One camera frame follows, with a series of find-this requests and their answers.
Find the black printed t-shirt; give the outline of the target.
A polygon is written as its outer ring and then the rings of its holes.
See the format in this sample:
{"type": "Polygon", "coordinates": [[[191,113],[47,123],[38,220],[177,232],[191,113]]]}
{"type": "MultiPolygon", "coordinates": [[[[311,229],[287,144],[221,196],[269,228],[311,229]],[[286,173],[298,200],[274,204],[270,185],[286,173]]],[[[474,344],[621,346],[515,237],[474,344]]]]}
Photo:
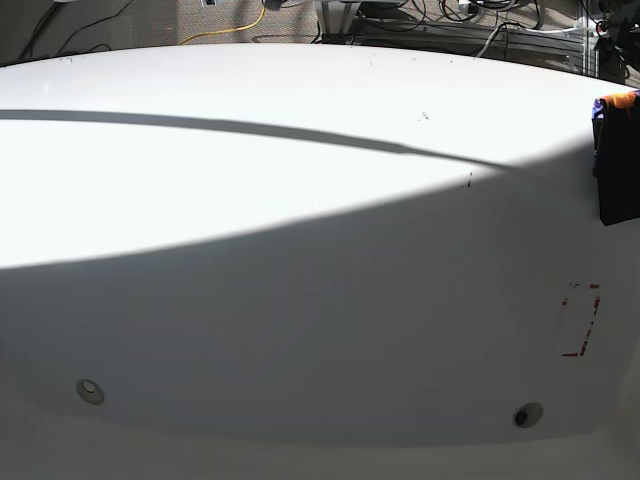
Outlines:
{"type": "Polygon", "coordinates": [[[605,226],[639,217],[639,92],[600,97],[592,108],[600,220],[605,226]]]}

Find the right table grommet hole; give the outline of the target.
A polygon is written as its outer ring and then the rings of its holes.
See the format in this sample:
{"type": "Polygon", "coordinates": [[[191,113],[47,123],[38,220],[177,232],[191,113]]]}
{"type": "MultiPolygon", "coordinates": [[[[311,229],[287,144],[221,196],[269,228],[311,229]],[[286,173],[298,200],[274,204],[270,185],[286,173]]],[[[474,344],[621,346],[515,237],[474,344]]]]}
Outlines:
{"type": "Polygon", "coordinates": [[[531,428],[541,420],[543,414],[544,408],[541,403],[527,403],[514,412],[512,423],[516,428],[531,428]]]}

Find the red tape rectangle marking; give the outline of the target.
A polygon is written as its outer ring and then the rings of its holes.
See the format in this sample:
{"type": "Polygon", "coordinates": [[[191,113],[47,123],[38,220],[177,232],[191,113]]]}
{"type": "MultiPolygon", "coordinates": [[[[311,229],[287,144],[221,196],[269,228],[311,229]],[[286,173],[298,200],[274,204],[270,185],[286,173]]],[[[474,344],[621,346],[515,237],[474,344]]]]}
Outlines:
{"type": "Polygon", "coordinates": [[[563,358],[585,355],[601,299],[594,283],[570,283],[563,298],[557,330],[556,352],[563,358]]]}

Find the left table grommet hole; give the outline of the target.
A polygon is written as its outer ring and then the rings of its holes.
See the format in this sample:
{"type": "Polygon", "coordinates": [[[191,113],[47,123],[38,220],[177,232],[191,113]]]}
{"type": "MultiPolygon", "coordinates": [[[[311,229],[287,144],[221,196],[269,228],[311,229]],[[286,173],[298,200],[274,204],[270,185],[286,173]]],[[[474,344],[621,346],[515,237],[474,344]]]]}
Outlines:
{"type": "Polygon", "coordinates": [[[104,403],[104,391],[98,384],[91,380],[79,380],[76,384],[76,390],[80,398],[90,405],[99,406],[104,403]]]}

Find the table grommet hole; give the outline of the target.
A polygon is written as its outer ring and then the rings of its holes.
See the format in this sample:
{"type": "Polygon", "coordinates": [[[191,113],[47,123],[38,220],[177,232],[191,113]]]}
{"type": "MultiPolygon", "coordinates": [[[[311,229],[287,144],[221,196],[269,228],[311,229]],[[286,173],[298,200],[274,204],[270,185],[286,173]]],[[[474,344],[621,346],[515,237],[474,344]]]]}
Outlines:
{"type": "Polygon", "coordinates": [[[541,420],[543,414],[544,408],[541,403],[527,403],[514,412],[512,423],[516,428],[531,428],[541,420]]]}
{"type": "Polygon", "coordinates": [[[76,390],[80,398],[90,405],[99,406],[104,403],[104,391],[98,384],[91,380],[79,380],[76,384],[76,390]]]}

